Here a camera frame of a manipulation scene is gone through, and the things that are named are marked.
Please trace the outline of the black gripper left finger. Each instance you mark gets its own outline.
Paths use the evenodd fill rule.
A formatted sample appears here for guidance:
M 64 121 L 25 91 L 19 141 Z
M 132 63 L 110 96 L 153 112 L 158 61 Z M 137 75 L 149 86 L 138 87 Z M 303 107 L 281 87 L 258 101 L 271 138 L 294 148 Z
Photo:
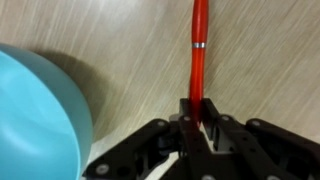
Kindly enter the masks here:
M 175 120 L 153 119 L 93 160 L 86 180 L 145 180 L 172 153 L 178 159 L 161 180 L 201 180 L 210 171 L 212 152 L 194 120 L 188 99 L 180 101 Z

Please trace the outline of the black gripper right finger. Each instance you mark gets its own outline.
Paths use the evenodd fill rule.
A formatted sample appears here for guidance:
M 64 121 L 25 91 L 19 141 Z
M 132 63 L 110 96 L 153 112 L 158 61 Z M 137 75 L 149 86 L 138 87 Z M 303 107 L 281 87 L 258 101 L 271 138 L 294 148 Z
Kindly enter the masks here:
M 259 118 L 241 124 L 201 102 L 202 122 L 217 152 L 240 156 L 258 180 L 320 180 L 320 144 Z

